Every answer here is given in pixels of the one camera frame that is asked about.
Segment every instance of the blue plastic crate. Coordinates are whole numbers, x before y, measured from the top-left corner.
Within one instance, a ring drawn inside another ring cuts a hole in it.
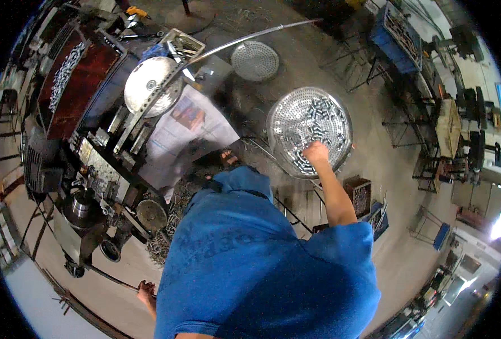
[[[397,43],[396,39],[392,37],[390,32],[384,26],[388,10],[392,10],[392,12],[396,13],[396,15],[401,15],[401,13],[399,13],[399,11],[391,3],[387,2],[386,5],[378,11],[377,22],[375,27],[371,30],[369,37],[372,42],[385,53],[400,73],[405,74],[421,71],[422,40],[420,39],[420,36],[408,22],[405,22],[405,29],[409,33],[410,38],[413,40],[415,47],[419,52],[418,60],[413,60],[413,58],[409,56],[408,52]]]

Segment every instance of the grinding wheel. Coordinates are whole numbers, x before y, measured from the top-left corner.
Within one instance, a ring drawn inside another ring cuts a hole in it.
[[[149,232],[159,231],[167,226],[166,211],[154,200],[143,200],[136,208],[139,222]]]
[[[157,56],[136,66],[124,86],[124,102],[132,113],[137,113],[151,92],[177,66],[172,58]],[[158,116],[169,110],[183,91],[183,78],[179,77],[168,86],[166,92],[153,104],[145,118]]]

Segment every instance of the man's right hand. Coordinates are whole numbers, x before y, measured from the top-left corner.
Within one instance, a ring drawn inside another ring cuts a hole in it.
[[[313,141],[304,151],[303,156],[309,160],[311,165],[321,167],[324,165],[329,166],[328,147],[320,141]]]

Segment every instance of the metal disc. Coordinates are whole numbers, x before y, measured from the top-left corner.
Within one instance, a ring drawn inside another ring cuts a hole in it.
[[[139,111],[143,102],[159,85],[177,63],[172,58],[157,56],[136,66],[124,86],[124,102],[130,112]],[[152,118],[166,112],[179,98],[183,89],[183,79],[179,77],[147,112],[145,118]]]
[[[235,47],[232,53],[234,71],[249,81],[264,81],[277,73],[279,56],[266,44],[245,41]]]
[[[147,231],[159,231],[167,226],[166,211],[154,200],[141,201],[136,208],[136,215]]]
[[[282,97],[271,108],[267,118],[267,136],[269,147],[281,167],[291,176],[299,179],[313,180],[317,175],[301,173],[289,157],[289,151],[303,150],[300,140],[308,143],[312,138],[309,128],[315,124],[309,118],[308,111],[313,100],[327,98],[337,108],[337,118],[323,119],[318,122],[324,130],[324,136],[331,144],[325,143],[329,150],[330,165],[334,171],[350,156],[352,147],[352,123],[347,108],[340,100],[335,99],[328,92],[316,87],[301,87]],[[344,142],[338,140],[342,135]]]

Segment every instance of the newspaper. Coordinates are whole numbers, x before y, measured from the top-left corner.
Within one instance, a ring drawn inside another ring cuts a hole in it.
[[[209,99],[186,85],[171,110],[159,120],[147,141],[139,175],[171,199],[171,190],[192,162],[239,139]]]

